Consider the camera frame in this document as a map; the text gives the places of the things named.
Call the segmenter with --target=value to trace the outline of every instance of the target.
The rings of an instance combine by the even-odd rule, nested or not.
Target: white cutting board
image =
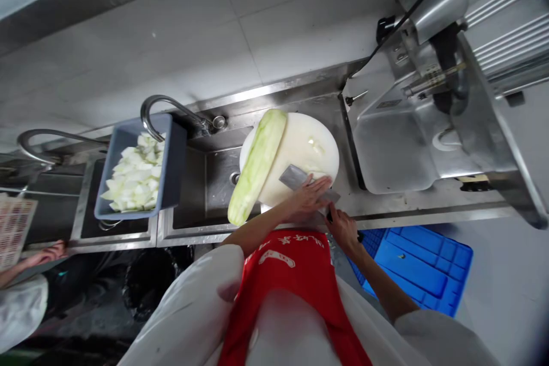
[[[241,171],[248,159],[255,135],[254,128],[246,137],[240,150]],[[307,173],[313,173],[314,178],[327,174],[334,181],[337,177],[339,170],[337,143],[326,126],[306,114],[288,113],[288,121],[279,149],[259,194],[258,200],[261,203],[274,207],[290,197],[292,191],[279,181],[280,176],[290,164]]]

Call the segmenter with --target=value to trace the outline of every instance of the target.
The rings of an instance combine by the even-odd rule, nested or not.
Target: hand
[[[25,268],[31,268],[51,261],[67,257],[65,254],[65,242],[58,240],[53,246],[42,249],[34,256],[24,260]]]
[[[326,226],[343,252],[353,258],[364,248],[357,239],[356,221],[330,203],[332,223],[324,217]]]
[[[307,177],[303,186],[296,190],[288,203],[295,213],[310,213],[315,212],[329,204],[328,200],[321,200],[322,195],[332,185],[330,176],[322,176],[318,180],[313,180],[313,175]]]

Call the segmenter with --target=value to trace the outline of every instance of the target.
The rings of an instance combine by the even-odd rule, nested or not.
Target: drain
[[[240,178],[240,173],[239,172],[233,172],[229,176],[229,181],[233,186],[236,186],[236,184],[238,183],[239,178]]]

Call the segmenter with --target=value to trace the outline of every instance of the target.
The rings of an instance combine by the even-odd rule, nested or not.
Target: cleaver
[[[284,173],[282,174],[282,176],[280,176],[279,180],[295,192],[297,189],[303,186],[303,183],[305,183],[307,177],[309,177],[309,175],[301,170],[299,167],[289,165],[286,170],[284,170]],[[326,193],[322,195],[321,199],[331,201],[335,204],[340,199],[340,197],[341,196],[338,192],[332,190],[332,188],[329,188]],[[332,222],[332,213],[329,209],[328,214],[326,214],[326,218],[329,222]],[[357,240],[359,241],[359,243],[362,243],[363,238],[364,235],[360,232],[357,232]]]

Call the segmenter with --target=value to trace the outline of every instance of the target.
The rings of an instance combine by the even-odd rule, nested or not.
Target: power cord
[[[410,9],[404,14],[404,17],[399,21],[399,23],[393,27],[393,29],[389,32],[389,34],[387,34],[383,38],[383,40],[381,40],[381,42],[377,45],[377,47],[373,50],[372,54],[370,54],[370,56],[366,58],[364,64],[360,66],[358,69],[356,69],[355,71],[353,71],[353,73],[351,73],[348,78],[352,78],[356,73],[361,71],[370,62],[372,57],[379,51],[379,49],[381,49],[381,47],[387,42],[387,40],[389,40],[398,31],[398,29],[402,27],[402,25],[406,22],[406,20],[410,18],[413,12],[416,11],[416,9],[419,7],[421,3],[423,3],[423,1],[424,0],[416,0],[416,2],[412,5],[412,7],[410,7]]]

